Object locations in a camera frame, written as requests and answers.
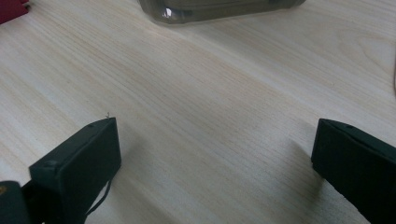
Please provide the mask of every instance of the light wood grain surface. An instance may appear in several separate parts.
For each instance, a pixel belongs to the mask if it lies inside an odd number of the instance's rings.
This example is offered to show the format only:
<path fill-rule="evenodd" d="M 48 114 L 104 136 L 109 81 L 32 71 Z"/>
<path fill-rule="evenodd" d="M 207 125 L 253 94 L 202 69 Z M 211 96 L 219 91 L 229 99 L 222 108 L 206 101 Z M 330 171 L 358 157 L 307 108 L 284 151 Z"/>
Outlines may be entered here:
<path fill-rule="evenodd" d="M 109 113 L 122 167 L 87 223 L 366 223 L 311 168 L 319 118 L 396 146 L 396 1 L 184 26 L 135 0 L 31 0 L 0 25 L 0 179 Z"/>

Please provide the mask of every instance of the gray plastic container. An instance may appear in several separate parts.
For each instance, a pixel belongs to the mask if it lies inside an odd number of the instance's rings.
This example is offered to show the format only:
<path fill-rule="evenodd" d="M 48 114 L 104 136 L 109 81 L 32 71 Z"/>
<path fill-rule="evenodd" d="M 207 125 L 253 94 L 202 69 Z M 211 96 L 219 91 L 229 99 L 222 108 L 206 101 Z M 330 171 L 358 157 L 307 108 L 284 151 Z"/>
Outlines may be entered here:
<path fill-rule="evenodd" d="M 168 24 L 297 7 L 305 0 L 139 0 L 155 21 Z"/>

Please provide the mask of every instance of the black cable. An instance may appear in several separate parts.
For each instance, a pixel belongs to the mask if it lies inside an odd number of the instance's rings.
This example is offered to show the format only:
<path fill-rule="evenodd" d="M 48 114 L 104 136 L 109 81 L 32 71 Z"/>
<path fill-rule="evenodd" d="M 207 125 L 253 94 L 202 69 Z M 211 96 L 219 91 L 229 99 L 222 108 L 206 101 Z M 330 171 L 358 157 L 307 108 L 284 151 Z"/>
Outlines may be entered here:
<path fill-rule="evenodd" d="M 106 188 L 106 191 L 105 191 L 105 194 L 103 195 L 103 197 L 99 200 L 99 202 L 97 202 L 97 203 L 85 214 L 85 217 L 84 217 L 83 220 L 81 221 L 81 224 L 85 223 L 85 220 L 87 219 L 87 217 L 88 217 L 92 212 L 94 212 L 94 211 L 102 204 L 102 202 L 105 201 L 105 199 L 106 199 L 106 197 L 107 197 L 107 194 L 108 194 L 108 192 L 110 191 L 111 180 L 112 180 L 112 179 L 108 180 L 108 182 L 107 182 L 107 188 Z"/>

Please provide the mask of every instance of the wood grain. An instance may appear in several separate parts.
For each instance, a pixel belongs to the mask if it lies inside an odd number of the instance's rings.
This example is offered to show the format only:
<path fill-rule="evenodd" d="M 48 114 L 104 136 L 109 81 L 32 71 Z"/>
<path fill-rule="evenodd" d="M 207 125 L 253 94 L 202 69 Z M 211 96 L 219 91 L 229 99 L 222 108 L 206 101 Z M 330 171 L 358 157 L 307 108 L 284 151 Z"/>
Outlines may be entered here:
<path fill-rule="evenodd" d="M 396 2 L 184 26 L 135 0 L 31 0 L 0 26 L 0 179 L 107 113 L 122 168 L 87 223 L 366 223 L 311 168 L 319 118 L 396 146 Z"/>

